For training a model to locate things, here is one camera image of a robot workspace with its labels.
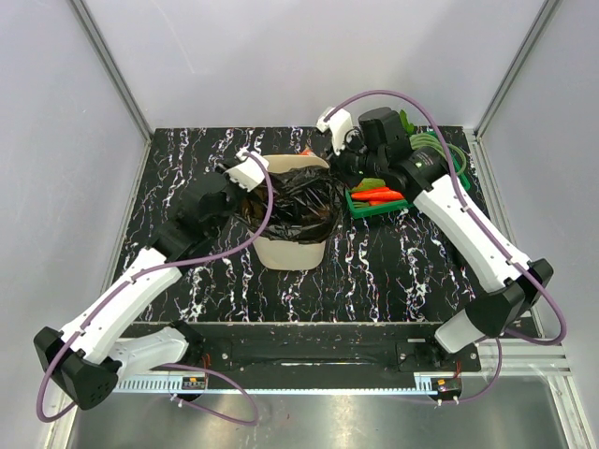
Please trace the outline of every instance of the black trash bag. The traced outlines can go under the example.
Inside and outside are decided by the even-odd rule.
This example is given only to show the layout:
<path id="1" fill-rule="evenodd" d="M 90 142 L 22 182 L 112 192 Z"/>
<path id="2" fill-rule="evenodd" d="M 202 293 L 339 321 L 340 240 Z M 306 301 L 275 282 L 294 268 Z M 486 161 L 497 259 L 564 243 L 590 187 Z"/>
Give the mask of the black trash bag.
<path id="1" fill-rule="evenodd" d="M 261 234 L 271 240 L 320 243 L 335 229 L 342 215 L 343 184 L 329 169 L 312 166 L 271 173 L 274 206 Z M 237 218 L 252 232 L 259 228 L 268 205 L 266 183 L 246 197 Z"/>

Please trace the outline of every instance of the green vegetable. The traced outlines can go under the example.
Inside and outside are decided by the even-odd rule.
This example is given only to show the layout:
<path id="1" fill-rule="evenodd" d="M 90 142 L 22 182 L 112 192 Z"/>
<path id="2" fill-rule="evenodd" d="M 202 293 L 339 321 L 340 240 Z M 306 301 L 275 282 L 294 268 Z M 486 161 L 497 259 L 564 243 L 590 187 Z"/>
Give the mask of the green vegetable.
<path id="1" fill-rule="evenodd" d="M 350 190 L 350 192 L 354 194 L 355 192 L 364 192 L 365 190 L 378 189 L 379 187 L 385 187 L 385 182 L 383 180 L 364 178 L 362 182 Z"/>
<path id="2" fill-rule="evenodd" d="M 400 110 L 400 121 L 402 122 L 403 129 L 408 133 L 408 136 L 413 135 L 416 127 L 413 123 L 408 121 L 408 114 L 403 109 Z"/>

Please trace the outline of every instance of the beige trash bin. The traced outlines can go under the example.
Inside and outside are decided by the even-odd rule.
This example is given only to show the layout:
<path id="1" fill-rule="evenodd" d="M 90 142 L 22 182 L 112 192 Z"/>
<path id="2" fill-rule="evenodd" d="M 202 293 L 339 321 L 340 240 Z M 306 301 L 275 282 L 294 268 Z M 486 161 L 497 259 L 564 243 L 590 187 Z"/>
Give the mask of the beige trash bin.
<path id="1" fill-rule="evenodd" d="M 285 173 L 292 168 L 320 166 L 329 168 L 329 164 L 318 156 L 300 154 L 275 154 L 264 156 L 269 161 L 269 173 Z M 327 241 L 301 244 L 296 241 L 269 240 L 258 237 L 254 248 L 262 265 L 270 269 L 312 269 L 318 267 L 325 255 Z"/>

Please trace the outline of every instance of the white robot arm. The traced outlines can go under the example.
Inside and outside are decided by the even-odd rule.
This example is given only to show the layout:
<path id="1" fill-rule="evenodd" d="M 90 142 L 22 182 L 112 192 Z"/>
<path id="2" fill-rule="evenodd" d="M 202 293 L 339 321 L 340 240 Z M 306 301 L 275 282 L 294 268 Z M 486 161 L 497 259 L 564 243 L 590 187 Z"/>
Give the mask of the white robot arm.
<path id="1" fill-rule="evenodd" d="M 181 322 L 146 337 L 117 340 L 160 293 L 182 277 L 184 268 L 162 268 L 142 276 L 139 273 L 208 254 L 229 216 L 247 193 L 264 181 L 258 163 L 264 168 L 269 163 L 259 154 L 253 156 L 251 159 L 238 153 L 239 160 L 220 166 L 220 172 L 192 181 L 181 192 L 168 220 L 154 232 L 150 245 L 139 252 L 111 288 L 59 331 L 44 327 L 37 333 L 34 345 L 43 369 L 71 336 L 80 333 L 51 375 L 80 408 L 87 410 L 99 404 L 122 379 L 197 353 L 192 350 L 201 345 L 201 337 Z M 124 284 L 126 288 L 117 297 L 102 305 Z M 92 314 L 95 316 L 86 326 Z"/>
<path id="2" fill-rule="evenodd" d="M 466 206 L 462 206 L 447 174 L 446 160 L 429 147 L 413 151 L 398 112 L 379 108 L 361 115 L 358 121 L 362 141 L 357 146 L 346 139 L 349 130 L 354 128 L 349 113 L 340 109 L 325 121 L 329 112 L 330 109 L 321 116 L 317 127 L 332 135 L 331 168 L 347 184 L 376 177 L 385 180 L 393 190 L 402 192 L 447 235 L 487 292 L 436 330 L 436 343 L 442 352 L 455 354 L 470 343 L 498 337 L 532 307 L 539 293 L 514 265 L 527 267 L 543 286 L 553 275 L 551 265 L 545 259 L 533 262 L 516 248 L 460 186 L 466 198 Z M 505 260 L 467 211 L 482 221 L 505 248 L 509 248 L 511 260 Z"/>

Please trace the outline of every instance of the gray wall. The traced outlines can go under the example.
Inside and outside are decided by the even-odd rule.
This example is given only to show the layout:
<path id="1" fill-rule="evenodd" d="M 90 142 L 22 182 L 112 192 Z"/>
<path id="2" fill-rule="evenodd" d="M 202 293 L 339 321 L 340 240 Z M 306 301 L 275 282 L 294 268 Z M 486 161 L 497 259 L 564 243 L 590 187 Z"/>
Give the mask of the gray wall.
<path id="1" fill-rule="evenodd" d="M 596 0 L 562 3 L 483 139 L 519 246 L 555 267 L 564 346 L 599 436 L 597 23 Z"/>
<path id="2" fill-rule="evenodd" d="M 143 142 L 66 1 L 0 2 L 0 440 L 30 448 L 32 339 L 100 292 Z"/>
<path id="3" fill-rule="evenodd" d="M 542 3 L 87 0 L 154 127 L 313 125 L 368 89 L 474 126 Z"/>

